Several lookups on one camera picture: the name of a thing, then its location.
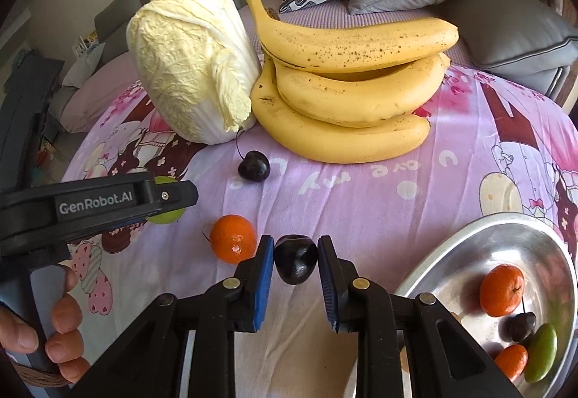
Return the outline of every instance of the finger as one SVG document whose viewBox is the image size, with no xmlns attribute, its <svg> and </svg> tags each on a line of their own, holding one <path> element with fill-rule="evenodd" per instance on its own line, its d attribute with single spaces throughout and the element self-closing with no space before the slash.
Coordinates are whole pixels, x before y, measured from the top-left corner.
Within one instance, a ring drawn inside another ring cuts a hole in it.
<svg viewBox="0 0 578 398">
<path fill-rule="evenodd" d="M 68 266 L 62 267 L 66 271 L 66 280 L 64 282 L 64 288 L 67 292 L 70 292 L 78 284 L 78 276 L 76 273 L 70 269 Z"/>
<path fill-rule="evenodd" d="M 77 383 L 86 374 L 89 367 L 90 364 L 85 358 L 73 359 L 64 364 L 59 364 L 60 374 L 73 384 Z"/>
<path fill-rule="evenodd" d="M 54 304 L 52 324 L 59 333 L 70 333 L 82 323 L 82 310 L 76 300 L 69 294 Z"/>
<path fill-rule="evenodd" d="M 38 335 L 15 314 L 0 307 L 0 344 L 9 351 L 30 354 L 38 348 Z"/>
<path fill-rule="evenodd" d="M 78 359 L 85 351 L 85 343 L 78 330 L 70 333 L 54 333 L 46 341 L 46 354 L 52 362 L 62 364 L 69 360 Z"/>
</svg>

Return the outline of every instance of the cherry stem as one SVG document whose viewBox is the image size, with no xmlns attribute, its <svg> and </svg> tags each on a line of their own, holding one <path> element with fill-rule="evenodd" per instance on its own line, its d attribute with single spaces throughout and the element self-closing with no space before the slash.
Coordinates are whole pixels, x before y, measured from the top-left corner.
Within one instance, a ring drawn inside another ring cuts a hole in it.
<svg viewBox="0 0 578 398">
<path fill-rule="evenodd" d="M 208 241 L 209 243 L 210 243 L 211 241 L 210 241 L 209 237 L 204 234 L 204 230 L 205 230 L 207 227 L 209 227 L 210 225 L 214 225 L 214 223 L 207 223 L 207 225 L 205 225 L 205 226 L 203 227 L 203 229 L 200 231 L 201 233 L 203 233 L 203 236 L 207 239 L 207 241 Z"/>
<path fill-rule="evenodd" d="M 245 159 L 244 156 L 241 155 L 241 151 L 239 150 L 239 133 L 243 130 L 242 127 L 239 127 L 239 130 L 237 130 L 237 135 L 235 136 L 235 145 L 237 146 L 237 152 L 239 153 L 239 156 L 241 157 L 241 159 Z"/>
</svg>

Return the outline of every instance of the cartoon girl print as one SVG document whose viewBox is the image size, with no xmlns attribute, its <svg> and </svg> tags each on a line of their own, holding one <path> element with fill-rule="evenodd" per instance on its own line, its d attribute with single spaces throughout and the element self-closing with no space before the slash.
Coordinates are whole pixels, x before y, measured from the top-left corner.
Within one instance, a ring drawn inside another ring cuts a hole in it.
<svg viewBox="0 0 578 398">
<path fill-rule="evenodd" d="M 519 197 L 521 206 L 512 202 L 508 210 L 526 213 L 554 227 L 575 256 L 578 207 L 560 177 L 558 165 L 543 145 L 539 148 L 532 124 L 516 107 L 502 100 L 487 81 L 482 82 L 482 91 L 497 132 L 492 155 L 500 173 L 506 176 L 500 179 L 492 173 L 484 177 L 480 185 L 482 214 L 495 213 L 495 204 L 488 204 L 488 199 L 501 195 L 516 201 Z"/>
<path fill-rule="evenodd" d="M 150 171 L 155 176 L 180 180 L 193 156 L 205 146 L 178 136 L 145 95 L 106 141 L 93 150 L 85 164 L 85 178 Z M 100 266 L 105 252 L 125 250 L 137 240 L 145 224 L 119 227 L 74 244 L 73 269 L 88 295 L 92 313 L 108 314 L 113 307 L 112 286 Z"/>
<path fill-rule="evenodd" d="M 181 179 L 195 153 L 206 145 L 194 144 L 178 136 L 145 96 L 125 121 L 138 119 L 140 127 L 120 147 L 108 169 L 109 176 L 150 171 L 155 176 Z M 146 222 L 119 227 L 102 235 L 102 248 L 120 253 L 137 240 Z"/>
</svg>

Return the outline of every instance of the banana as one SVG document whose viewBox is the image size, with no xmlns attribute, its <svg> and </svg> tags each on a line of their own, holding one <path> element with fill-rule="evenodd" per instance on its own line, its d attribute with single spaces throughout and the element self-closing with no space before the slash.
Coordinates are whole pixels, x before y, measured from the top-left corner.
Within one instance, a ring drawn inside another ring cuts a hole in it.
<svg viewBox="0 0 578 398">
<path fill-rule="evenodd" d="M 427 119 L 408 115 L 379 127 L 352 129 L 303 116 L 279 95 L 275 64 L 265 55 L 251 91 L 256 118 L 277 142 L 305 158 L 326 163 L 363 163 L 394 158 L 419 147 L 430 131 Z"/>
<path fill-rule="evenodd" d="M 439 18 L 318 29 L 271 18 L 261 0 L 247 0 L 264 52 L 285 66 L 313 73 L 364 72 L 406 64 L 449 49 L 458 28 Z"/>
<path fill-rule="evenodd" d="M 372 80 L 374 78 L 383 77 L 385 75 L 390 75 L 396 70 L 399 70 L 403 65 L 394 65 L 393 67 L 380 68 L 378 70 L 368 70 L 366 72 L 351 72 L 351 73 L 316 73 L 321 77 L 329 78 L 330 80 L 339 81 L 365 81 Z"/>
<path fill-rule="evenodd" d="M 434 54 L 372 80 L 337 81 L 273 60 L 279 94 L 289 106 L 345 127 L 373 127 L 415 111 L 437 91 L 450 62 L 446 54 Z"/>
</svg>

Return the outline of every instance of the metal bowl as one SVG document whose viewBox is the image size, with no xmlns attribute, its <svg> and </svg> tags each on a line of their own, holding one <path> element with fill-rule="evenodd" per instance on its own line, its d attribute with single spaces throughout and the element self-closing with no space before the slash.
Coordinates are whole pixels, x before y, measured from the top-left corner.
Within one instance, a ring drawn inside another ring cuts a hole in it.
<svg viewBox="0 0 578 398">
<path fill-rule="evenodd" d="M 483 217 L 450 236 L 407 277 L 395 294 L 415 298 L 433 293 L 459 315 L 464 328 L 490 355 L 511 342 L 504 335 L 504 318 L 492 318 L 479 305 L 484 276 L 498 264 L 514 264 L 526 279 L 524 304 L 536 313 L 539 327 L 552 323 L 558 352 L 544 380 L 529 384 L 523 374 L 515 385 L 524 398 L 544 398 L 556 382 L 566 360 L 576 324 L 576 273 L 560 237 L 533 217 L 507 212 Z M 522 311 L 522 305 L 515 313 Z M 403 372 L 405 397 L 411 396 L 409 375 Z M 345 398 L 355 396 L 357 364 Z"/>
</svg>

